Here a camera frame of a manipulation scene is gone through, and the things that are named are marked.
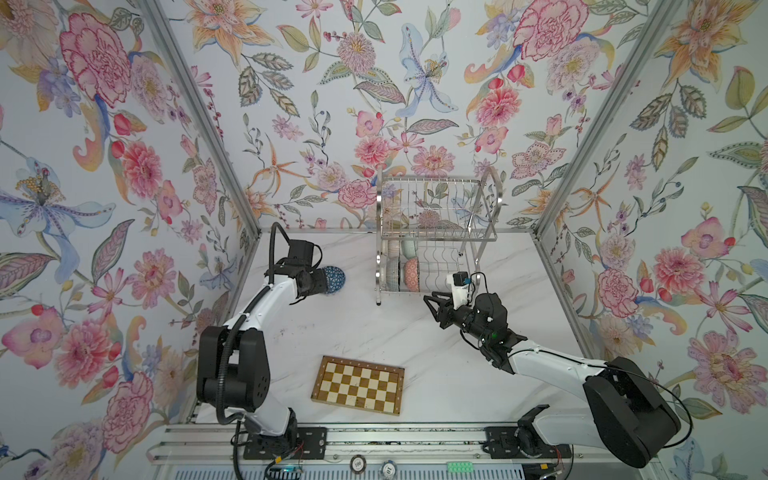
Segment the blue patterned bowl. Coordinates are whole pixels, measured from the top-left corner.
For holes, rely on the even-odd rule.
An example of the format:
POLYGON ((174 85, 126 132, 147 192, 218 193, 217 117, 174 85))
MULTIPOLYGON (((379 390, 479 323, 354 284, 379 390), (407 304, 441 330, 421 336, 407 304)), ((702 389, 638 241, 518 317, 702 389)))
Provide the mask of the blue patterned bowl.
POLYGON ((346 274, 336 266, 326 266, 323 268, 327 283, 327 295, 333 295, 342 290, 346 283, 346 274))

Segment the mint green bowl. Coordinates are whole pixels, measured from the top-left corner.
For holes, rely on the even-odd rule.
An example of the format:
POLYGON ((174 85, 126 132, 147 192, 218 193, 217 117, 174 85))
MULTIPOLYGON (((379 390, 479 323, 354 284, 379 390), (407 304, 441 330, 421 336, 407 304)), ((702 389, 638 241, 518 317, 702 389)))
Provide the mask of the mint green bowl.
POLYGON ((418 256, 418 243, 415 239, 403 239, 400 242, 400 250, 406 259, 416 258, 418 256))

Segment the steel wire dish rack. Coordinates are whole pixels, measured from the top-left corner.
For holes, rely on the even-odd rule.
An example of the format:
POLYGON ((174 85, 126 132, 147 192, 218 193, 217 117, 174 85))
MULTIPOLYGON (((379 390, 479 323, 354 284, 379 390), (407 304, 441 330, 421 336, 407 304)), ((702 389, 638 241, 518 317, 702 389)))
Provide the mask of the steel wire dish rack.
POLYGON ((396 176, 382 170, 376 175, 375 302, 387 295, 446 290, 446 276, 480 269, 489 244, 498 239, 497 224, 503 206, 503 183, 493 167, 478 178, 396 176), (387 240, 415 239, 420 263, 420 291, 410 292, 400 254, 401 291, 385 285, 387 240))

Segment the dark petal pattern bowl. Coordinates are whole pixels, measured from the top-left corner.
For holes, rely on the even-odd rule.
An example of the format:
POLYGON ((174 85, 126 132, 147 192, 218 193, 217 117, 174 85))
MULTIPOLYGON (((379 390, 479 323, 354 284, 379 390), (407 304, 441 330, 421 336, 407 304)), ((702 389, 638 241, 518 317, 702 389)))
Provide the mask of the dark petal pattern bowl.
POLYGON ((388 258, 385 268, 385 285, 389 292, 401 291, 401 270, 398 258, 388 258))

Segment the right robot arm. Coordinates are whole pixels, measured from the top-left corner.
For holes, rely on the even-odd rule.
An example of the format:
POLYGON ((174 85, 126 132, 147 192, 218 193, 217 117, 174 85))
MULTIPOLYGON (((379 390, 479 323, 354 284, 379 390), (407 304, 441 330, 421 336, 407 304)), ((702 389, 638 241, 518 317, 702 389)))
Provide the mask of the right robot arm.
POLYGON ((656 384, 624 357, 584 359, 545 348, 515 333, 495 293, 457 303, 452 294, 424 296, 440 328, 457 327, 495 369, 542 381, 581 401, 581 408, 556 411, 538 405, 516 420, 513 444, 533 456, 544 447, 585 446, 610 452, 622 463, 645 467, 670 447, 681 420, 656 384))

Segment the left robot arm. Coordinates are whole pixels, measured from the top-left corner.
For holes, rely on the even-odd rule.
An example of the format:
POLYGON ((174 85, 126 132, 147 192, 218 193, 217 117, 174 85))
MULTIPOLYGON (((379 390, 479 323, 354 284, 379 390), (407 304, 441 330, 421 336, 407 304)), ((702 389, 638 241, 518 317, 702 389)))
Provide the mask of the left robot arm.
POLYGON ((214 408, 221 425, 245 429, 253 441, 274 454, 294 450, 298 427, 294 411, 269 392, 271 370, 265 329, 282 320, 290 305, 329 291, 315 254, 322 250, 305 240, 290 240, 288 254, 269 264, 261 289, 232 319, 209 326, 200 335, 197 399, 214 408))

